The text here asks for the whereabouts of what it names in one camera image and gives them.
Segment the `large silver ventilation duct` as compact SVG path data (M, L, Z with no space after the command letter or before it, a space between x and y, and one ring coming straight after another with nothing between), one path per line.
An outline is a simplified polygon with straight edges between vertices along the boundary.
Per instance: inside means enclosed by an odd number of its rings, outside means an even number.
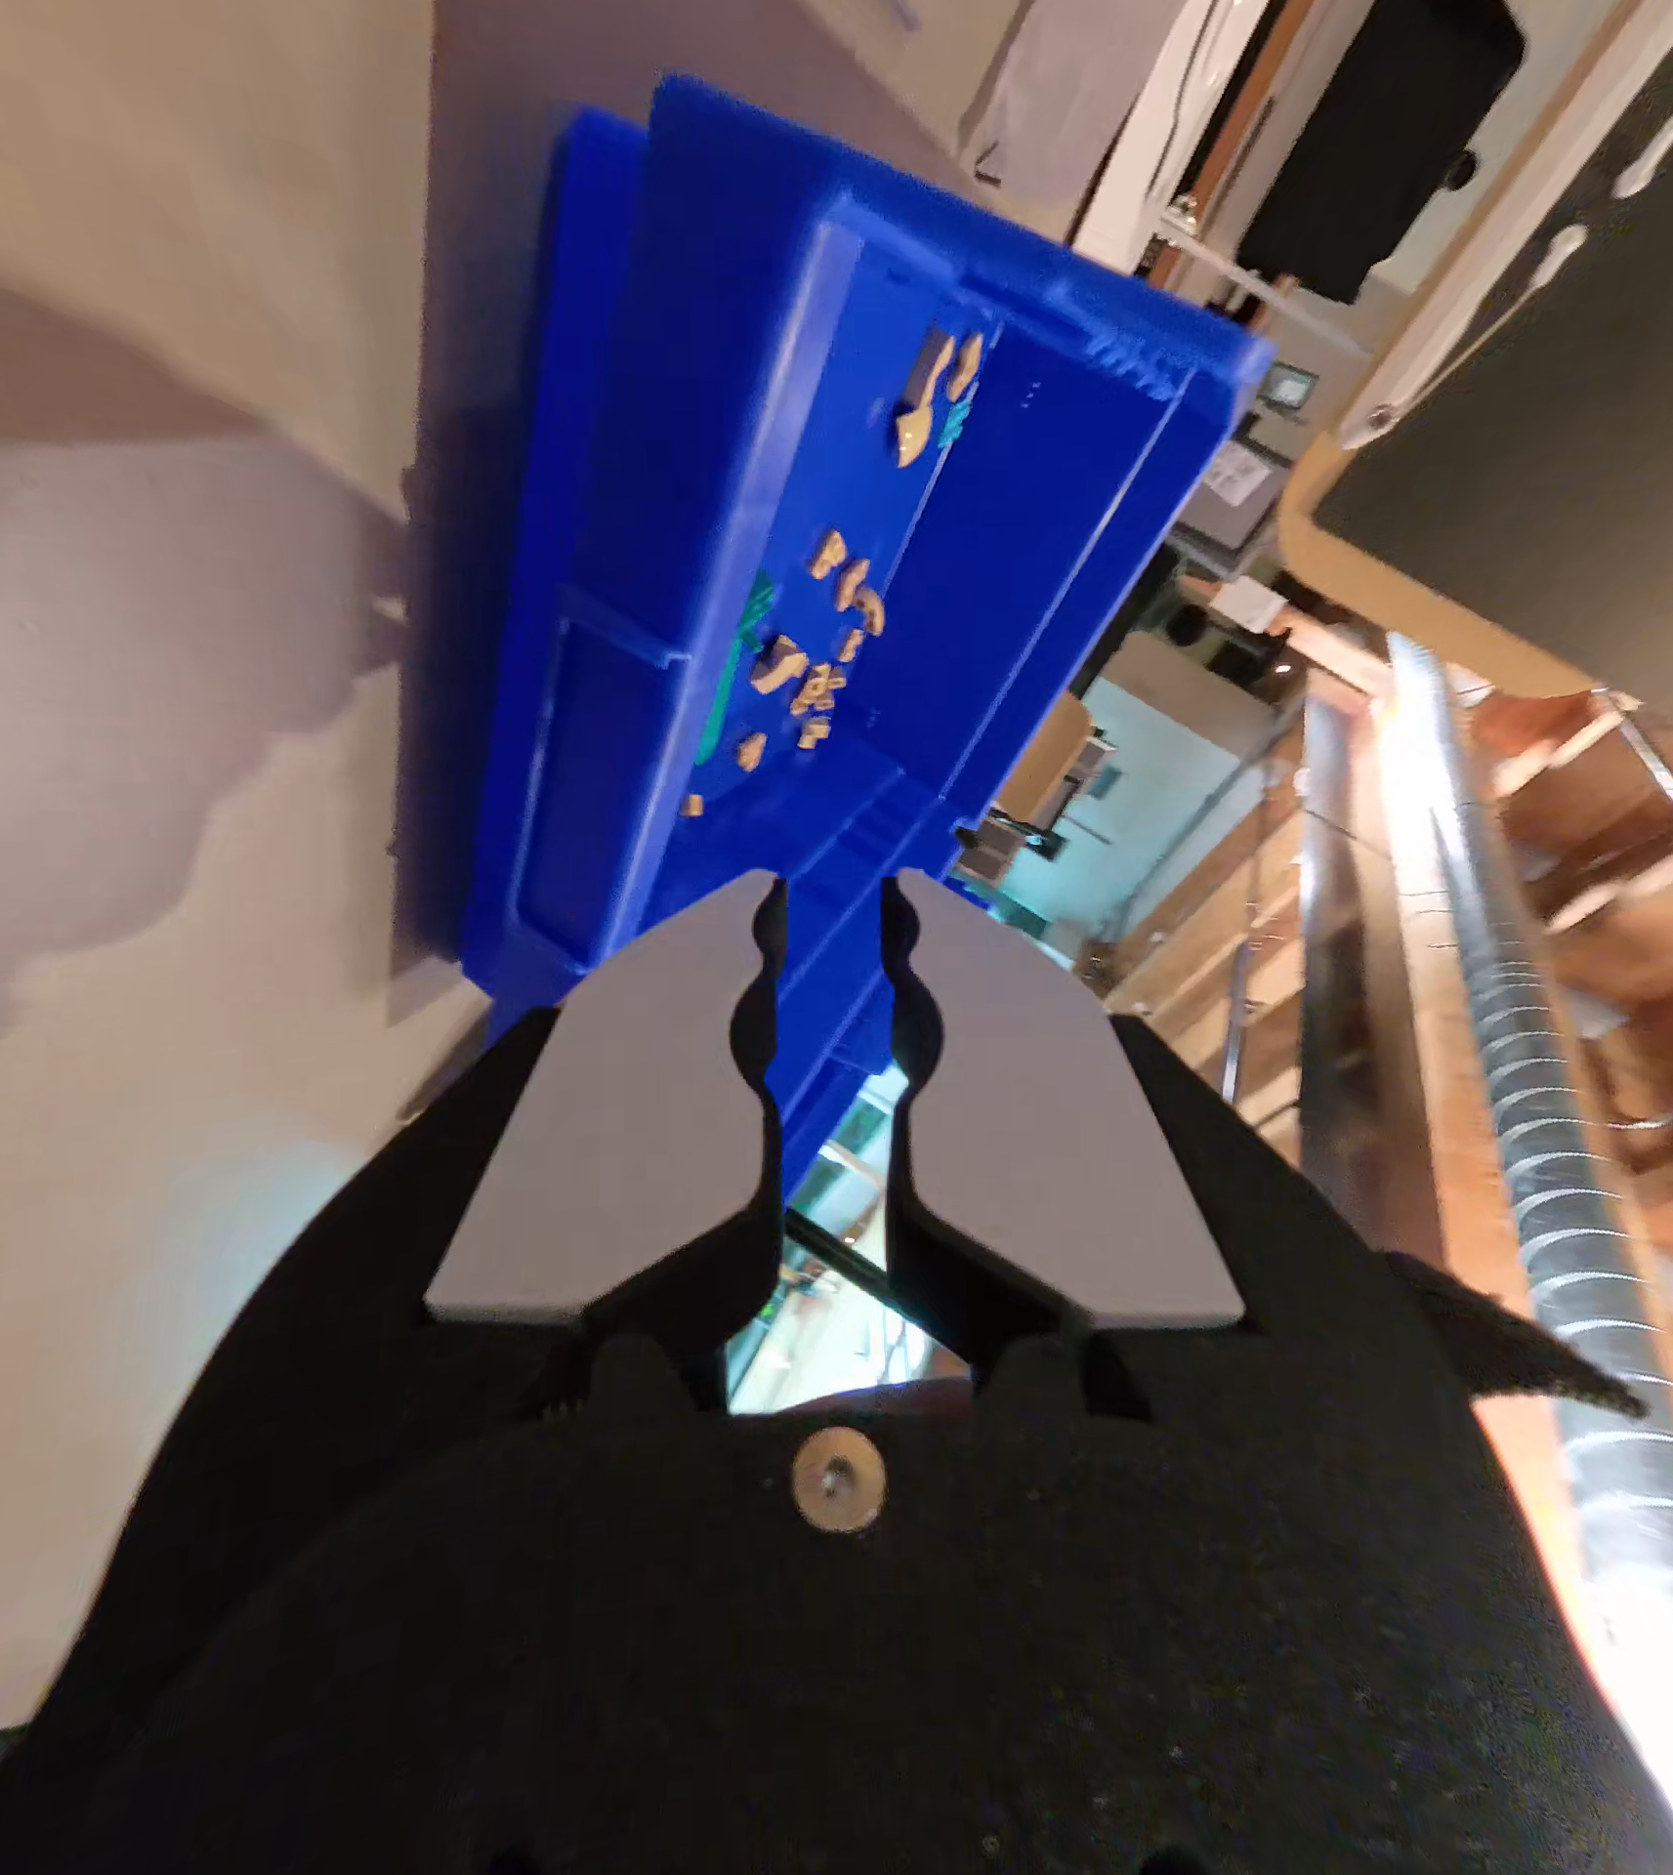
M1641 1421L1564 1403L1599 1672L1673 1809L1673 1315L1622 1201L1581 1058L1439 656L1390 635L1397 719L1432 821L1491 1133L1540 1327L1635 1393Z

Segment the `loose small tan brick pieces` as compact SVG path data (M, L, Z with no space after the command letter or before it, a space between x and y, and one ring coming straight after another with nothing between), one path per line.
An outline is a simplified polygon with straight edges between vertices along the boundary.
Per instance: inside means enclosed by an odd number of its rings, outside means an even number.
M679 818L703 821L768 767L811 755L863 652L888 628L888 590L952 445L971 415L999 330L933 327L897 393L843 342L802 435L771 536L759 555L778 584L771 638L733 694L715 759L686 785Z

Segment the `green plant brick piece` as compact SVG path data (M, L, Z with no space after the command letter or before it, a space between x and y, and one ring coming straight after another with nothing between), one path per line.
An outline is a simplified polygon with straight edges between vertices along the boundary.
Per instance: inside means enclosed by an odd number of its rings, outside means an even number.
M755 574L738 628L733 633L731 651L719 673L714 699L708 706L703 738L694 757L694 766L708 766L721 748L733 706L734 689L740 680L750 675L759 656L769 644L769 619L778 607L778 584L766 569Z

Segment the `grey desk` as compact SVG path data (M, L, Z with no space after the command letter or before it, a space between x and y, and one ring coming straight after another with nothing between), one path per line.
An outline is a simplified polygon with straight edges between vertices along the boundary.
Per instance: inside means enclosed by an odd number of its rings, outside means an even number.
M569 107L945 187L1012 4L0 4L0 1729L447 961Z

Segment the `large blue plastic bin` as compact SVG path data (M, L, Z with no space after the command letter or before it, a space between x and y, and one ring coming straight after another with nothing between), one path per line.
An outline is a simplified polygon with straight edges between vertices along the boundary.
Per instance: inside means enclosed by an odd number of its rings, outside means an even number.
M553 154L511 604L459 957L506 1029L747 870L940 875L1165 541L1269 349L689 77ZM823 745L679 806L843 342L996 347Z

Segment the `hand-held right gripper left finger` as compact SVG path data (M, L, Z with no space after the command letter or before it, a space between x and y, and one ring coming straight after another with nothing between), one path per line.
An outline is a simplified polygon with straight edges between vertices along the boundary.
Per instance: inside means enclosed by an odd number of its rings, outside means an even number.
M787 956L789 884L741 875L562 1001L433 1278L438 1322L574 1325L750 1207L775 1213Z

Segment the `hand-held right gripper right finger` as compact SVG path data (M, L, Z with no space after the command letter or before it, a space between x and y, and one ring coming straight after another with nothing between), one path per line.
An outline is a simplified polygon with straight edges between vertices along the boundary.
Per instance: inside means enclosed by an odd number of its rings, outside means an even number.
M881 888L907 1078L886 1201L895 1294L938 1337L1217 1330L1247 1302L1113 1022L938 881Z

